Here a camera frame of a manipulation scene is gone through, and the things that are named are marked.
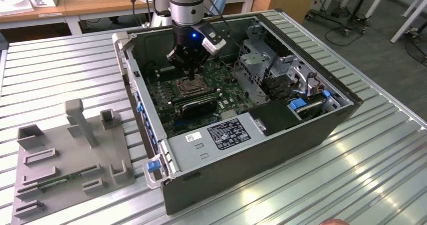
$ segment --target aluminum extrusion table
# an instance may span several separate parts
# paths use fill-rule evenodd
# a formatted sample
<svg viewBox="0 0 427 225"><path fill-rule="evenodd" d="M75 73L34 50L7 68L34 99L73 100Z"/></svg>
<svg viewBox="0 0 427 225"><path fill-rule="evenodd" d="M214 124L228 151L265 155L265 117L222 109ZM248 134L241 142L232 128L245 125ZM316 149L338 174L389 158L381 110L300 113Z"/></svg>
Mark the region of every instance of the aluminum extrusion table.
<svg viewBox="0 0 427 225"><path fill-rule="evenodd" d="M427 222L425 122L282 13L264 12L364 104L316 148L189 209L166 216L146 187L146 159L121 81L111 32L14 43L1 53L0 224L11 216L17 127L66 123L61 103L81 98L86 118L119 112L136 183L31 224L318 224Z"/></svg>

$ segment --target motherboard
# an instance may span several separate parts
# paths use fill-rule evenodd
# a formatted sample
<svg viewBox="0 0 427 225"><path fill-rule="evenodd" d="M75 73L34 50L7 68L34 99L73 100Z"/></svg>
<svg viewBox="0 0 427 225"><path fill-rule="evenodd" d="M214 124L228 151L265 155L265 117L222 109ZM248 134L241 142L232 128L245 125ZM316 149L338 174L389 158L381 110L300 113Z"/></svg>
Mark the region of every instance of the motherboard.
<svg viewBox="0 0 427 225"><path fill-rule="evenodd" d="M173 68L153 71L146 87L169 137L229 119L254 106L233 70L234 63L212 61L193 80Z"/></svg>

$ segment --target white label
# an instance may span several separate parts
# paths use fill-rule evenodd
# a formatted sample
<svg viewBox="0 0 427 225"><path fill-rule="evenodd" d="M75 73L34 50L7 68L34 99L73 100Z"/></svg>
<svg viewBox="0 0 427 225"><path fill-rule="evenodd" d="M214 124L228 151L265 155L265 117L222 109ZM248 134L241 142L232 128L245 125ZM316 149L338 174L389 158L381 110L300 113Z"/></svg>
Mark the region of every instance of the white label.
<svg viewBox="0 0 427 225"><path fill-rule="evenodd" d="M45 18L45 17L55 17L55 16L62 16L62 13L46 13L46 14L39 14L38 17L39 18Z"/></svg>
<svg viewBox="0 0 427 225"><path fill-rule="evenodd" d="M197 139L201 138L200 132L196 132L193 134L189 134L185 136L186 142L190 143L192 141L196 141Z"/></svg>

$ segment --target blue tab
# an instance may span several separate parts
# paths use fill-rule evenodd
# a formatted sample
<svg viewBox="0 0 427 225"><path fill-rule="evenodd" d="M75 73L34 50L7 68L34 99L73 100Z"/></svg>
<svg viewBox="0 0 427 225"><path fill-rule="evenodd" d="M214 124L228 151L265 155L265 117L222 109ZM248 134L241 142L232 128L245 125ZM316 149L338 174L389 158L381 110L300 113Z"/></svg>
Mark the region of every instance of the blue tab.
<svg viewBox="0 0 427 225"><path fill-rule="evenodd" d="M298 99L294 99L293 101L290 101L289 105L290 105L290 108L293 110L296 110L296 109L306 106L306 102L301 98L298 98Z"/></svg>
<svg viewBox="0 0 427 225"><path fill-rule="evenodd" d="M150 161L146 163L148 172L152 173L153 171L157 171L160 168L161 168L161 164L158 160Z"/></svg>
<svg viewBox="0 0 427 225"><path fill-rule="evenodd" d="M136 106L136 112L141 113L142 111L144 111L142 103L138 102L138 103L137 103L137 106Z"/></svg>
<svg viewBox="0 0 427 225"><path fill-rule="evenodd" d="M328 90L322 90L322 95L325 96L325 98L328 99L330 97L330 93Z"/></svg>

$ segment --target metal rail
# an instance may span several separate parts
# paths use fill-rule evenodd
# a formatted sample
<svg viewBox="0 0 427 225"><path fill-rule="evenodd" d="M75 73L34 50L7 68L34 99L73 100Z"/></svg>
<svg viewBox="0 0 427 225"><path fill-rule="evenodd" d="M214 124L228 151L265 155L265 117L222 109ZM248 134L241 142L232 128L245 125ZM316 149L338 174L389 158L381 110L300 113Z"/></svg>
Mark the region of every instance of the metal rail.
<svg viewBox="0 0 427 225"><path fill-rule="evenodd" d="M0 98L0 225L10 223L17 128L65 124L62 102L81 98L83 116L119 112L136 183L31 224L357 224L427 221L425 122L282 13L266 18L364 99L324 143L274 169L166 216L150 190L146 159L111 45L111 32L14 43Z"/></svg>

